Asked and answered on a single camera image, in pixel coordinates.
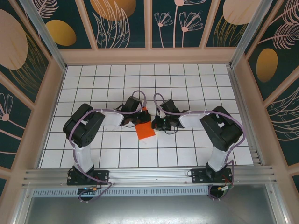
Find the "purple cable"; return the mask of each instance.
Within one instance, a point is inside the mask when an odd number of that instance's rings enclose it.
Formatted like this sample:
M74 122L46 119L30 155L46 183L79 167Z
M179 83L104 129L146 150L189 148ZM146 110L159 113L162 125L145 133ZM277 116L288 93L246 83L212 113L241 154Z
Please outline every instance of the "purple cable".
M241 130L243 131L243 138L241 139L241 141L239 141L237 144L233 145L230 149L229 149L229 152L228 154L226 155L225 157L225 164L230 164L232 163L232 184L234 183L234 160L231 160L230 162L228 162L228 157L230 155L230 153L233 151L234 148L236 148L237 146L241 145L244 141L245 141L245 138L246 138L246 130L245 128L236 120L234 119L233 117L231 116L228 116L224 113L221 113L221 112L216 112L216 111L189 111L189 112L184 112L184 113L172 113L172 112L167 112L165 110L163 110L156 102L156 96L159 95L161 98L162 98L162 101L164 102L164 97L160 94L160 93L155 93L154 94L154 102L155 102L155 105L156 107L164 112L165 114L170 114L170 115L186 115L186 114L201 114L201 113L213 113L213 114L218 114L218 115L221 115L223 117L226 117L228 119L231 119L233 122L235 122L240 128ZM209 190L208 190L208 196L210 198L213 198L214 196L210 194L210 190L212 188L212 185L209 186Z
M104 191L102 191L98 196L93 197L93 198L92 198L91 200L89 200L89 201L86 201L86 203L95 201L96 199L98 199L99 197L101 197L101 196L102 196L102 195L103 195L109 188L111 188L112 183L109 182L109 181L101 181L101 180L99 180L99 179L95 179L95 178L93 178L92 176L90 176L90 175L88 175L87 173L85 173L85 172L83 171L83 169L80 167L80 165L78 164L78 160L77 160L77 158L76 158L76 150L75 150L76 146L75 146L75 144L72 142L72 136L73 136L73 134L74 134L74 131L76 130L76 128L78 127L78 125L81 123L81 121L83 121L84 118L86 118L89 114L91 114L91 113L93 113L93 112L116 112L116 113L120 113L120 114L133 114L133 113L137 113L137 112L139 112L142 108L144 108L144 107L146 106L146 96L145 96L144 92L142 92L142 91L140 91L140 90L136 90L136 91L134 91L134 92L132 93L132 96L133 96L136 92L140 92L140 93L142 93L143 96L144 96L144 102L143 102L143 104L142 104L142 106L141 106L140 109L137 109L136 111L133 111L133 112L120 112L120 111L111 110L111 109L93 109L93 110L87 112L86 114L84 114L84 115L78 120L78 122L75 124L75 126L73 127L73 129L72 129L72 131L71 131L71 133L70 133L69 141L70 141L71 146L73 147L73 157L74 157L74 161L75 161L75 163L76 163L76 165L77 165L79 171L80 171L81 173L83 173L86 177L88 177L88 178L91 179L91 180L94 180L94 181L96 181L96 182L98 182L98 183L107 183L107 184L109 184L109 186L108 186ZM88 190L86 190L86 191L82 191L81 194L79 195L79 200L80 200L81 202L83 202L81 196L82 196L82 194L85 193L85 192L88 192Z

